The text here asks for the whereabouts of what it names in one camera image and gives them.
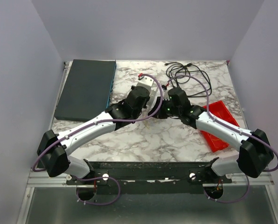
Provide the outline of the grey cable spool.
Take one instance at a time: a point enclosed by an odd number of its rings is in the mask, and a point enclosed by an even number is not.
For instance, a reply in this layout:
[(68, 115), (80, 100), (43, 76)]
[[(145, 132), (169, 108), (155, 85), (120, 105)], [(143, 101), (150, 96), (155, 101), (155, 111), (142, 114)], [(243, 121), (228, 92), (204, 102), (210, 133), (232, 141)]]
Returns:
[(154, 98), (151, 98), (151, 97), (150, 97), (149, 101), (147, 102), (147, 104), (146, 104), (146, 106), (147, 106), (146, 111), (147, 111), (147, 112), (148, 112), (149, 110), (151, 110), (151, 108), (154, 106), (154, 104), (157, 103), (157, 98), (160, 97), (159, 88), (158, 88), (158, 87), (153, 87), (152, 89), (155, 90), (156, 94), (155, 94), (155, 97), (154, 97)]

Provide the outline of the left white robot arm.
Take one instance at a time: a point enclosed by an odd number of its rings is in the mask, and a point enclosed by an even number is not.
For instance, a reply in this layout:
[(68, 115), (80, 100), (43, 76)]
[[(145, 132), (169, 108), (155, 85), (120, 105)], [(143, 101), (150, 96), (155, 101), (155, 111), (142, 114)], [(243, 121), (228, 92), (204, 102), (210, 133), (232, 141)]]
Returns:
[(90, 167), (85, 160), (73, 157), (72, 153), (101, 135), (140, 121), (139, 116), (146, 108), (150, 95), (150, 86), (132, 86), (125, 99), (110, 105), (90, 121), (62, 133), (46, 131), (37, 149), (37, 161), (43, 165), (41, 170), (46, 171), (49, 177), (66, 173), (84, 178), (90, 173)]

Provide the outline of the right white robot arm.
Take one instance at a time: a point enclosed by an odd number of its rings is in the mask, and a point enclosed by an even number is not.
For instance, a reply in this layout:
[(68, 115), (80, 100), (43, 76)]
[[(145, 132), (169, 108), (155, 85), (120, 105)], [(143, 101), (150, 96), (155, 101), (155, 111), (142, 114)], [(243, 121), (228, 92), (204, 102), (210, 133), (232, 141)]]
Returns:
[(217, 176), (244, 173), (257, 178), (273, 160), (274, 153), (264, 131), (243, 129), (210, 114), (207, 109), (191, 104), (185, 91), (179, 87), (166, 94), (165, 98), (157, 97), (154, 118), (176, 117), (187, 126), (221, 139), (238, 152), (235, 156), (213, 159), (209, 164), (211, 173)]

